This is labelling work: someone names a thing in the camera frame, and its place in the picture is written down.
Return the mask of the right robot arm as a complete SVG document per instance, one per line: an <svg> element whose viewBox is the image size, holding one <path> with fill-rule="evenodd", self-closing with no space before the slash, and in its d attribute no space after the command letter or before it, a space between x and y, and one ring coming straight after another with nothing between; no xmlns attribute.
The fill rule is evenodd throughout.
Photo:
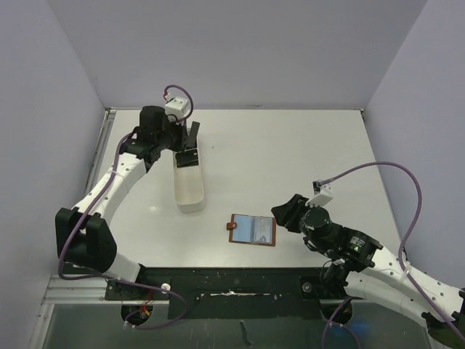
<svg viewBox="0 0 465 349"><path fill-rule="evenodd" d="M464 291L414 268L371 236L333 222L323 207L327 203L320 194L296 194L271 209L277 225L303 234L310 251L331 261L322 277L325 292L396 311L424 327L435 341L463 348Z"/></svg>

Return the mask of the silver VIP card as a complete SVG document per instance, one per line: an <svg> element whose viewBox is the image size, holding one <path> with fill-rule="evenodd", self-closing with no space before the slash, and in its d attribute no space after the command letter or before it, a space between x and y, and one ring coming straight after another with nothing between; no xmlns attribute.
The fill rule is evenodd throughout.
<svg viewBox="0 0 465 349"><path fill-rule="evenodd" d="M254 241L257 243L270 244L273 235L272 218L256 217L254 219Z"/></svg>

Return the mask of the brown leather card holder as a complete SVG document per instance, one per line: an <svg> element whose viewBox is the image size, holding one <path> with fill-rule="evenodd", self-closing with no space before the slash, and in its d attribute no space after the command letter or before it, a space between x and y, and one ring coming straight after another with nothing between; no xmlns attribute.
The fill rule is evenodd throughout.
<svg viewBox="0 0 465 349"><path fill-rule="evenodd" d="M226 224L226 230L229 232L228 241L236 244L250 244L257 246L275 246L276 244L276 221L272 218L273 235L270 244L257 243L254 241L254 219L256 217L245 214L232 214L230 221Z"/></svg>

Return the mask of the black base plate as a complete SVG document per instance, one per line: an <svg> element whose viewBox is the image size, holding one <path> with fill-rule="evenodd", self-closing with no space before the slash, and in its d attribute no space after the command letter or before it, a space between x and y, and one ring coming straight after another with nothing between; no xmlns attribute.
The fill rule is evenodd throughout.
<svg viewBox="0 0 465 349"><path fill-rule="evenodd" d="M168 284L169 318L183 311L187 319L246 320L278 317L319 319L322 301L347 297L342 285L322 281L324 268L147 268L138 281Z"/></svg>

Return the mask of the aluminium rail frame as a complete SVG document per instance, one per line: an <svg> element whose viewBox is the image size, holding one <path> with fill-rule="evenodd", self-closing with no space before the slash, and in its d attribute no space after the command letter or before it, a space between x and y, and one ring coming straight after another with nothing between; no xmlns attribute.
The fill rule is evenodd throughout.
<svg viewBox="0 0 465 349"><path fill-rule="evenodd" d="M85 191L89 192L91 185L97 181L102 166L106 145L116 117L115 108L107 108L97 141L92 166L86 181ZM46 342L50 324L53 322L54 309L58 305L96 305L107 302L104 300L105 282L98 279L80 280L76 283L63 281L56 275L50 277L45 295L41 301L36 324L33 328L29 348L42 348Z"/></svg>

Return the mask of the black card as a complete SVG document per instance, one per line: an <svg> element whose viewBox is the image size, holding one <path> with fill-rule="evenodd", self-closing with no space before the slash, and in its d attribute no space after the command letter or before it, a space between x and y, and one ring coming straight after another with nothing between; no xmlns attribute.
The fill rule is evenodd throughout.
<svg viewBox="0 0 465 349"><path fill-rule="evenodd" d="M192 148L175 153L177 168L193 167L199 165L198 149Z"/></svg>

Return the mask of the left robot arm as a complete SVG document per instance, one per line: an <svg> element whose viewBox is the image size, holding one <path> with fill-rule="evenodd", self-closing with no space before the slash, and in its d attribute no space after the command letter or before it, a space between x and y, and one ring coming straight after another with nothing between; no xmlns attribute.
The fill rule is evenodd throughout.
<svg viewBox="0 0 465 349"><path fill-rule="evenodd" d="M60 278L71 280L66 263L89 270L88 277L122 282L122 290L133 299L148 288L143 266L120 252L110 222L134 185L159 160L163 151L173 153L174 197L182 213L201 211L206 204L197 134L200 124L188 122L193 103L175 97L162 107L142 108L138 125L119 141L109 170L73 208L62 208L55 216Z"/></svg>

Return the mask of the white oblong tray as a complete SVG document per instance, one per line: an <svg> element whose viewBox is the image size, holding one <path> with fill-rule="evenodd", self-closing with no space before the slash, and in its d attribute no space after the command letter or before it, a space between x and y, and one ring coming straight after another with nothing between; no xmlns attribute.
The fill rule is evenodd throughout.
<svg viewBox="0 0 465 349"><path fill-rule="evenodd" d="M206 204L199 150L198 166L177 168L174 157L175 153L173 155L174 199L178 210L184 214L199 212Z"/></svg>

